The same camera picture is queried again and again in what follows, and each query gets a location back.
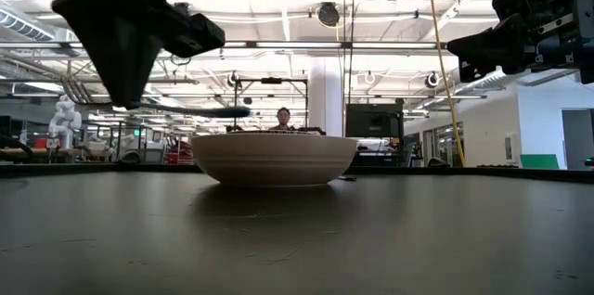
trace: man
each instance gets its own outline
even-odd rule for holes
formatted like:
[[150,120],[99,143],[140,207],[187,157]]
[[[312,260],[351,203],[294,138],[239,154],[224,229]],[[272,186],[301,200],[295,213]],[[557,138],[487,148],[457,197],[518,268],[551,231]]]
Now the man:
[[293,127],[289,127],[289,120],[291,119],[291,113],[288,109],[282,108],[277,111],[278,125],[270,128],[269,130],[295,130]]

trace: white bowl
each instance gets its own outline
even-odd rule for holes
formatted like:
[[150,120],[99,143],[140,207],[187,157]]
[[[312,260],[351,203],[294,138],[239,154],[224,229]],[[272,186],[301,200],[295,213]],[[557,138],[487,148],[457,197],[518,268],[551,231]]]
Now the white bowl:
[[246,132],[192,138],[198,166],[234,186],[323,185],[348,169],[356,141],[348,138]]

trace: table surface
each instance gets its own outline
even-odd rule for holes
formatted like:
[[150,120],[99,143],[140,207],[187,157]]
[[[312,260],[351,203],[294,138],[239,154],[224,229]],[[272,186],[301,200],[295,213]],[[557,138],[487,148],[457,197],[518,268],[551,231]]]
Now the table surface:
[[195,173],[0,180],[0,294],[594,294],[594,186]]

